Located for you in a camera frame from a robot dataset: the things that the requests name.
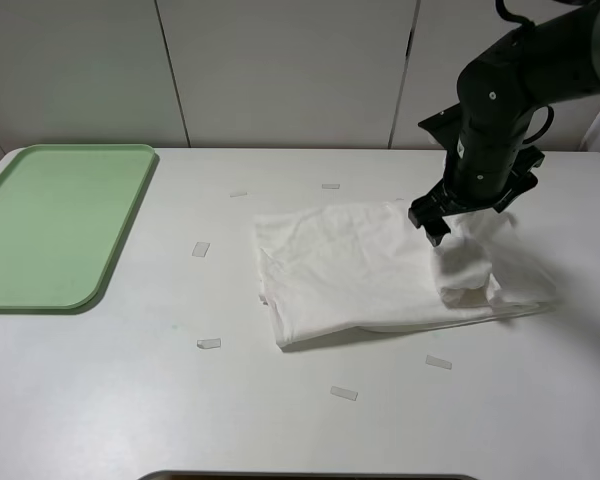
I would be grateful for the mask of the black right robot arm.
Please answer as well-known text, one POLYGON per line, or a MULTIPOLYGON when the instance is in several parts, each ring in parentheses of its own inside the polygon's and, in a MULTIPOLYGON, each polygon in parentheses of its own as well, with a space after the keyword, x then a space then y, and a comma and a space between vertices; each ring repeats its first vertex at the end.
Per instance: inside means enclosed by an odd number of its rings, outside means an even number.
POLYGON ((572 5, 536 24, 496 2, 516 29, 462 70, 457 104, 420 122, 446 152, 442 179, 408 211, 432 245, 449 234, 446 217, 502 212, 533 189, 544 159, 534 143, 551 127, 554 104, 600 94, 600 1, 572 5))

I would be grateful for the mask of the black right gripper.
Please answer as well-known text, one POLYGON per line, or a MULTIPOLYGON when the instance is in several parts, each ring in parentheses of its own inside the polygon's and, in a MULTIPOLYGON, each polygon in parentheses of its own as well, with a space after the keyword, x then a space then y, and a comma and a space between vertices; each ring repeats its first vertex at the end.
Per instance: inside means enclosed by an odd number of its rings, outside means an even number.
POLYGON ((408 218, 416 228, 425 229, 432 246, 439 246, 451 232, 444 217, 485 209, 503 212, 519 196, 536 187, 538 179, 532 169, 539 167, 544 158, 545 155, 535 146, 520 150, 503 191, 493 200, 461 200, 441 179, 426 195, 411 203, 408 218))

